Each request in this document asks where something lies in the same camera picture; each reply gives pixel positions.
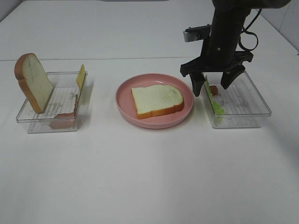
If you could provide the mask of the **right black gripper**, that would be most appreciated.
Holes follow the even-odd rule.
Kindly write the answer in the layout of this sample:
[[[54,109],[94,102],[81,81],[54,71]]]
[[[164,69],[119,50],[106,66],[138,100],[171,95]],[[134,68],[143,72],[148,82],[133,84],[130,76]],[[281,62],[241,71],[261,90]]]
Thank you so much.
[[[200,56],[180,66],[180,73],[184,77],[190,74],[192,91],[195,96],[200,95],[205,82],[202,71],[223,71],[221,86],[225,90],[239,75],[245,72],[242,63],[244,61],[251,62],[253,54],[249,51],[235,50],[239,37],[239,35],[209,36],[203,40]]]

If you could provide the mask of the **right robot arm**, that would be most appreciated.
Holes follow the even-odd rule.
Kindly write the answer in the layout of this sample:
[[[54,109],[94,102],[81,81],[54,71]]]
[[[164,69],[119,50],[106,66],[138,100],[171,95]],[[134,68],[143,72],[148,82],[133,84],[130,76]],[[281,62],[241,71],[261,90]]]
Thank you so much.
[[[221,72],[221,86],[227,89],[245,71],[243,62],[251,62],[253,54],[241,45],[240,35],[246,33],[246,17],[251,9],[282,8],[287,0],[214,0],[212,24],[187,28],[185,42],[202,40],[199,57],[182,64],[182,76],[190,76],[192,91],[199,96],[205,72]]]

